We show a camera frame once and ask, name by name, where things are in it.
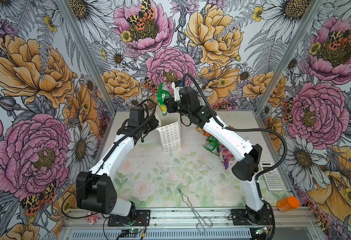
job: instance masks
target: calculator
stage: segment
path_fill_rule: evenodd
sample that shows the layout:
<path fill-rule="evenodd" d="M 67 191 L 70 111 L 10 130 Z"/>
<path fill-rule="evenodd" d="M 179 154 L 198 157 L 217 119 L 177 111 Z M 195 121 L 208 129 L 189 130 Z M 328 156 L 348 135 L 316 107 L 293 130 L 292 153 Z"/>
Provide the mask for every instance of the calculator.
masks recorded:
<path fill-rule="evenodd" d="M 261 170 L 266 170 L 272 166 L 271 162 L 260 162 L 259 166 Z M 263 174 L 266 186 L 269 191 L 282 191 L 283 187 L 279 180 L 279 175 L 276 170 L 271 170 Z"/>

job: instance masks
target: metal tongs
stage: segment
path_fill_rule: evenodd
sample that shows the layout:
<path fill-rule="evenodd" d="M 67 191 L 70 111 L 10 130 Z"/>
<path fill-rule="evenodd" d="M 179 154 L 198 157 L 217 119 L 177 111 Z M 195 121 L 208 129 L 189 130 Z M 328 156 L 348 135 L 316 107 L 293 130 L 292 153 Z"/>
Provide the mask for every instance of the metal tongs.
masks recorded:
<path fill-rule="evenodd" d="M 192 210 L 192 212 L 193 212 L 195 218 L 196 218 L 196 219 L 198 220 L 198 222 L 199 222 L 199 223 L 197 223 L 197 225 L 196 225 L 198 232 L 199 232 L 201 235 L 204 235 L 204 234 L 206 233 L 206 229 L 205 229 L 205 227 L 203 226 L 203 224 L 201 223 L 201 220 L 202 220 L 202 222 L 203 222 L 206 226 L 208 226 L 208 227 L 213 227 L 213 222 L 212 222 L 212 221 L 210 220 L 210 218 L 208 218 L 208 217 L 204 217 L 204 218 L 201 217 L 201 215 L 199 215 L 199 213 L 197 212 L 197 210 L 193 207 L 192 203 L 191 203 L 190 200 L 189 200 L 189 197 L 188 197 L 187 195 L 185 195 L 179 188 L 178 188 L 178 191 L 179 191 L 179 193 L 181 194 L 182 201 L 183 201 L 184 203 L 186 203 L 187 206 Z M 208 220 L 210 221 L 211 225 L 208 225 L 208 224 L 205 222 L 205 219 L 208 219 Z M 201 226 L 202 226 L 203 232 L 201 232 L 201 230 L 198 228 L 198 225 L 201 225 Z"/>

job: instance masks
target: green snack bag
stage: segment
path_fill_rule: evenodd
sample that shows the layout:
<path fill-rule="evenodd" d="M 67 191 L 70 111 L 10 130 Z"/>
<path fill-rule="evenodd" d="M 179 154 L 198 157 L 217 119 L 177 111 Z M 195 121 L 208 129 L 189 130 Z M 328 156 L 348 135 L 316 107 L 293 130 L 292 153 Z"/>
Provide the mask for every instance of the green snack bag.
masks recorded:
<path fill-rule="evenodd" d="M 207 151 L 212 152 L 212 153 L 220 156 L 220 153 L 217 151 L 218 147 L 220 147 L 220 143 L 218 142 L 218 140 L 214 136 L 209 136 L 206 139 L 206 145 L 204 146 L 204 148 Z"/>
<path fill-rule="evenodd" d="M 160 83 L 158 86 L 157 92 L 157 101 L 159 103 L 159 107 L 162 111 L 162 115 L 165 116 L 167 114 L 167 107 L 164 105 L 165 99 L 171 98 L 169 89 L 167 88 L 165 83 Z"/>

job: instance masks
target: orange jar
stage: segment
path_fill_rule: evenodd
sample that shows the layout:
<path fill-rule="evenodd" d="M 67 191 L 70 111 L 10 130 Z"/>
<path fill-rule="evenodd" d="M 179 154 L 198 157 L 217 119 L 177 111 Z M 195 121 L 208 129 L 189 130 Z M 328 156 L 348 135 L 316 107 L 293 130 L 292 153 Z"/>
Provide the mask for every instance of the orange jar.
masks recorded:
<path fill-rule="evenodd" d="M 299 200 L 296 197 L 290 196 L 281 199 L 277 202 L 277 208 L 280 211 L 287 212 L 299 207 Z"/>

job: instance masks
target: orange lid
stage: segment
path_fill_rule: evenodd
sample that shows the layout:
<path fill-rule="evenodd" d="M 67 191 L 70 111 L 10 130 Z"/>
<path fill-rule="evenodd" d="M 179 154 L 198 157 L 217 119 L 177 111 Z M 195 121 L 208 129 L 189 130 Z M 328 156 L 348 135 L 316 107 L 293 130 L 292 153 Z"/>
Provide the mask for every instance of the orange lid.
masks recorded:
<path fill-rule="evenodd" d="M 299 200 L 293 196 L 287 197 L 287 204 L 293 209 L 296 209 L 300 206 Z"/>

